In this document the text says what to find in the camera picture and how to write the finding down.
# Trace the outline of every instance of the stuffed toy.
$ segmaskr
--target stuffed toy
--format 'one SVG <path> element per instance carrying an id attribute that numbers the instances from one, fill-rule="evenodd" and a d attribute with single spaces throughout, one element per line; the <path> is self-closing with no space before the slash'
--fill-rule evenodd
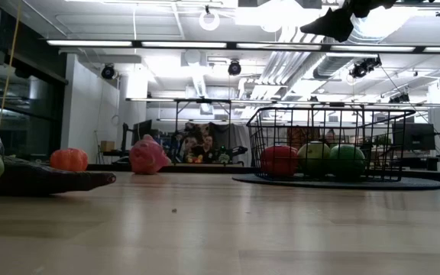
<path id="1" fill-rule="evenodd" d="M 170 163 L 163 148 L 149 134 L 144 135 L 130 150 L 131 170 L 134 173 L 155 174 Z"/>

